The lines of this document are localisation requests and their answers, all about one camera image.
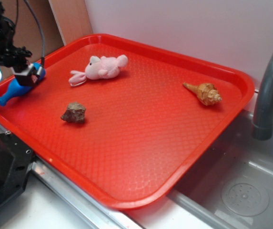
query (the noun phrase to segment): rock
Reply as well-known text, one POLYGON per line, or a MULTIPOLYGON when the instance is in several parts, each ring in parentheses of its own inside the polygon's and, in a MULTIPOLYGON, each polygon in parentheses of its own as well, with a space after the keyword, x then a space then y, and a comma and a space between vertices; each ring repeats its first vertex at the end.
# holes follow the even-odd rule
POLYGON ((86 108, 78 102, 70 103, 61 116, 61 119, 68 123, 84 123, 84 113, 86 108))

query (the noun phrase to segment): conch shell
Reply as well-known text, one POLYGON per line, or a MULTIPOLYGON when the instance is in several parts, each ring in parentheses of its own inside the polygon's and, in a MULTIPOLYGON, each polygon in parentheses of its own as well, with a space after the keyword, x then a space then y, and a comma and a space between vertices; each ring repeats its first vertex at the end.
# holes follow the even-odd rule
POLYGON ((198 86, 183 83, 183 86, 195 93, 201 103, 206 106, 214 105, 215 103, 218 103, 222 100, 219 91, 212 83, 202 83, 198 86))

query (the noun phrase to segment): plastic tray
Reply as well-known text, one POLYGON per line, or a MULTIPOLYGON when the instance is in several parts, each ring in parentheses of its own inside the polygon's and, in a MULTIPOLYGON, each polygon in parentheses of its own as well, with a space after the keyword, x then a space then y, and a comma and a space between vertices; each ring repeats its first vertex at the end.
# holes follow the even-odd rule
MULTIPOLYGON (((252 98, 244 73, 122 38, 86 36, 46 58, 46 77, 0 106, 0 124, 101 203, 138 208, 164 196, 252 98), (71 70, 92 55, 125 54, 109 80, 71 87, 71 70), (213 83, 222 101, 204 106, 185 89, 213 83), (61 120, 69 103, 87 108, 86 123, 61 120)), ((0 83, 0 96, 13 76, 0 83)))

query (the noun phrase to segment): stuffed animal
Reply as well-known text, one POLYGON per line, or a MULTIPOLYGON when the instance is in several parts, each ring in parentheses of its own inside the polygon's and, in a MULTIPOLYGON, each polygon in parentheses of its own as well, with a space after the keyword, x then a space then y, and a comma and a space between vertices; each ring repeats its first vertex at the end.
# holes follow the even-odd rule
POLYGON ((118 76, 121 68, 127 64, 128 57, 125 55, 121 55, 117 58, 105 56, 98 58, 97 56, 91 56, 90 63, 86 66, 85 72, 71 71, 73 76, 69 79, 69 83, 71 86, 78 86, 86 82, 87 79, 111 79, 118 76))

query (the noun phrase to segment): blue plastic bottle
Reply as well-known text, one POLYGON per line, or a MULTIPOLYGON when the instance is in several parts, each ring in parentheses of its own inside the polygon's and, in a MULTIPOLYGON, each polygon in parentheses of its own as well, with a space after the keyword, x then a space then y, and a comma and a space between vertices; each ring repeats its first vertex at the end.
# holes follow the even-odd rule
MULTIPOLYGON (((33 63, 36 69, 40 67, 40 64, 38 63, 33 63)), ((42 74, 39 78, 39 80, 42 80, 43 77, 45 76, 45 69, 43 69, 42 74)), ((19 85, 18 81, 16 78, 14 78, 8 85, 7 92, 0 97, 0 106, 5 106, 8 100, 10 100, 13 97, 18 97, 21 95, 26 94, 32 89, 32 87, 28 86, 21 86, 19 85)))

